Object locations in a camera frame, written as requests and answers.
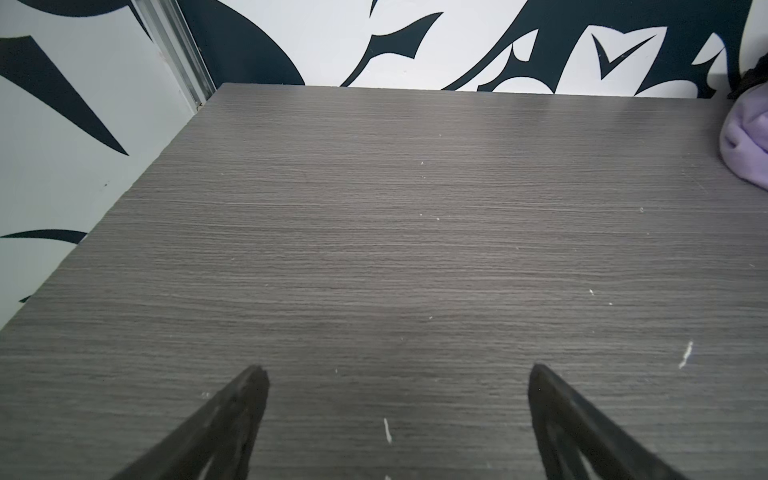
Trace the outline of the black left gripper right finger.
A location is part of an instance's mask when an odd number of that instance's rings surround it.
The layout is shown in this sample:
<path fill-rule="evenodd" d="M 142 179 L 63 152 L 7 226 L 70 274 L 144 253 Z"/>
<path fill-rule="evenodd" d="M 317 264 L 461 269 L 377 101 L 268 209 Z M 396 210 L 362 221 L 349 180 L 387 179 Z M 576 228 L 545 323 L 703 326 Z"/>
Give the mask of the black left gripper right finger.
<path fill-rule="evenodd" d="M 533 366 L 528 403 L 549 479 L 683 479 L 544 364 Z"/>

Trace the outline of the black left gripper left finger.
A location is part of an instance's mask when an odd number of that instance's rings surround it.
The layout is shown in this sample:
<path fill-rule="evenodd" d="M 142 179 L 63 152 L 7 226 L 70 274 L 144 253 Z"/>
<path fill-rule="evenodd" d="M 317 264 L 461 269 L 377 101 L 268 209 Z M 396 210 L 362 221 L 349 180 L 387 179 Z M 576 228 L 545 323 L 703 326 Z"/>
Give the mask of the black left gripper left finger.
<path fill-rule="evenodd" d="M 116 479 L 246 479 L 270 381 L 251 365 Z"/>

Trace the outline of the purple cloth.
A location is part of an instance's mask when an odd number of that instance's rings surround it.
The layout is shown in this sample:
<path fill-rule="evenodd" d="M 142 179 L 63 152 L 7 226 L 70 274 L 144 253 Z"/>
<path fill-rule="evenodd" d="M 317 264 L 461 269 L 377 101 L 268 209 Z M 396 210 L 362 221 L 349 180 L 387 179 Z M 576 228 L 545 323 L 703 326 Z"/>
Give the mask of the purple cloth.
<path fill-rule="evenodd" d="M 738 178 L 767 190 L 766 83 L 744 92 L 729 111 L 719 136 L 724 164 Z"/>

